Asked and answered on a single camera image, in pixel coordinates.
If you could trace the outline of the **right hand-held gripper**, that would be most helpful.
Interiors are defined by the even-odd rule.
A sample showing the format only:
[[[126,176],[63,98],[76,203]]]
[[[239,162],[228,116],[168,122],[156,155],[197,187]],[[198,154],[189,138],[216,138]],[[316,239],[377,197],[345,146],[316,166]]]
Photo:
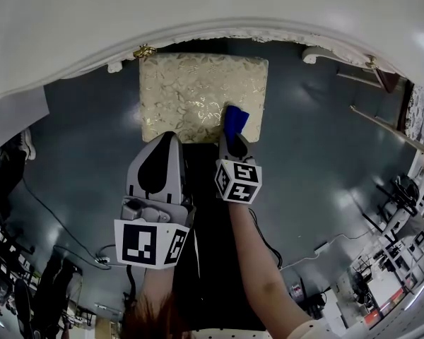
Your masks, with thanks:
[[[226,135],[222,133],[218,142],[219,161],[214,182],[221,199],[233,203],[252,204],[262,186],[260,166],[243,162],[255,162],[253,145],[242,135],[237,134],[243,149],[240,162],[232,161],[235,156],[228,149]]]

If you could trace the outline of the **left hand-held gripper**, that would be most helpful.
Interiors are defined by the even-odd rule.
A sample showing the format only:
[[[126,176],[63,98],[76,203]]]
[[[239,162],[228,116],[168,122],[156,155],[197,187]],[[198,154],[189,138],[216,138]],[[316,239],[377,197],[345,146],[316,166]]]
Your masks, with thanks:
[[[175,205],[182,201],[181,166],[181,145],[172,131],[147,143],[131,162],[129,196],[114,221],[118,262],[156,270],[177,265],[196,213],[195,206]]]

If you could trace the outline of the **blue cloth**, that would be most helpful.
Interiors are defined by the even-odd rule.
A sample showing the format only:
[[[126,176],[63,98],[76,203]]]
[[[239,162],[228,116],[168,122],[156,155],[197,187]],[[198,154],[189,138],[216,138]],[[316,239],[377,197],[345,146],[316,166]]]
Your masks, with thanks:
[[[227,143],[232,145],[235,136],[241,134],[245,127],[249,113],[241,110],[239,107],[234,105],[228,105],[225,110],[225,118],[223,122],[223,133]]]

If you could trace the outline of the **gold patterned cushioned stool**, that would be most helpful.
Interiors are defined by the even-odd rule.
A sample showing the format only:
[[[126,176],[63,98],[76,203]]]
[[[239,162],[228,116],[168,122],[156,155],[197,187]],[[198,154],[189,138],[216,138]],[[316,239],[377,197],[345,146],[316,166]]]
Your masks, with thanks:
[[[249,114],[242,134],[259,140],[269,63],[259,57],[164,53],[139,62],[143,141],[166,131],[182,143],[216,143],[225,109]]]

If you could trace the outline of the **person's left forearm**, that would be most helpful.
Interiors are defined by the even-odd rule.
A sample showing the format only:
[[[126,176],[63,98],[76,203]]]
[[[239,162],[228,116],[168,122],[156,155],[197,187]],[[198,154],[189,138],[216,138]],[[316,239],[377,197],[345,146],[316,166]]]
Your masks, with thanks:
[[[150,300],[164,300],[172,291],[175,268],[150,269],[145,272],[142,295]]]

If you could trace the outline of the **person's right forearm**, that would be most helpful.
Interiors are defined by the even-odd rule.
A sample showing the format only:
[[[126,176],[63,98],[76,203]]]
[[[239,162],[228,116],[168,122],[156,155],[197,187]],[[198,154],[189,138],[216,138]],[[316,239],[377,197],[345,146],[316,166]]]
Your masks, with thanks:
[[[286,339],[310,317],[290,297],[249,208],[239,203],[228,208],[247,301],[273,339]]]

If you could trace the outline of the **white dressing table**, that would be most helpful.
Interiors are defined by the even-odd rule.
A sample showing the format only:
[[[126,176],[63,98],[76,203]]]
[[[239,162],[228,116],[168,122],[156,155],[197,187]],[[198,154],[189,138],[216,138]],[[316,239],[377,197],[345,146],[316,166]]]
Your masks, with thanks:
[[[424,85],[424,0],[0,0],[0,99],[143,44],[228,28],[340,40]]]

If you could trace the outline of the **person's black trousers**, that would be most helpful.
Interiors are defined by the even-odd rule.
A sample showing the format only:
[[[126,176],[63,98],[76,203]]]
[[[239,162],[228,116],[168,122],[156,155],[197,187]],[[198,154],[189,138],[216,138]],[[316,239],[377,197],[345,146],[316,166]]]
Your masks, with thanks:
[[[175,267],[173,292],[181,327],[264,331],[242,284],[227,203],[217,197],[212,143],[184,144],[194,222]]]

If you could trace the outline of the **dark-seat wooden stool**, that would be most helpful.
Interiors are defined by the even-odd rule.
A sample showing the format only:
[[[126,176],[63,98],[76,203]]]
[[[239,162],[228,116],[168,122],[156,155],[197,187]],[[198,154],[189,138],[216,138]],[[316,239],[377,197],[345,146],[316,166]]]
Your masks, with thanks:
[[[392,93],[400,81],[400,75],[380,70],[375,63],[366,62],[362,66],[337,68],[336,75]]]

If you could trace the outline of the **black office chair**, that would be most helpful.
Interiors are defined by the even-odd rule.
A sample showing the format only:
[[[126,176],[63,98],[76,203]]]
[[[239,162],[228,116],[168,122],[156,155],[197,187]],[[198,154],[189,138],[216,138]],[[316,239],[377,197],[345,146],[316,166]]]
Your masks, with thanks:
[[[415,237],[424,232],[424,217],[417,204],[420,199],[418,185],[407,175],[402,174],[389,181],[389,188],[375,184],[378,191],[386,196],[383,206],[377,206],[377,217],[381,228],[372,218],[361,210],[362,217],[375,228],[376,233],[390,242],[407,237]]]

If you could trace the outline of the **wooden chair with patterned cushion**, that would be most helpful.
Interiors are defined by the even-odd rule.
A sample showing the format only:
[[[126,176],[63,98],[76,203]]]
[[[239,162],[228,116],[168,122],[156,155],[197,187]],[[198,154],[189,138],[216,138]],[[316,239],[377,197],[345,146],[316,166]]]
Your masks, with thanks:
[[[417,151],[424,154],[424,143],[420,142],[420,134],[424,122],[424,87],[407,82],[404,91],[404,99],[401,106],[401,113],[396,124],[389,124],[387,121],[372,117],[358,110],[354,105],[350,109],[360,116],[368,119],[372,123],[381,126],[391,132]]]

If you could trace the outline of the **person's polka-dot shirt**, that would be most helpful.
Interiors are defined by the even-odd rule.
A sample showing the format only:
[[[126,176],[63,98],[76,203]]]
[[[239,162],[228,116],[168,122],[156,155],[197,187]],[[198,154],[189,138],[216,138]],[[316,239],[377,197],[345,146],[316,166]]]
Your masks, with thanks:
[[[268,331],[210,328],[191,332],[191,339],[273,339]],[[285,339],[342,339],[328,324],[311,320],[297,327]]]

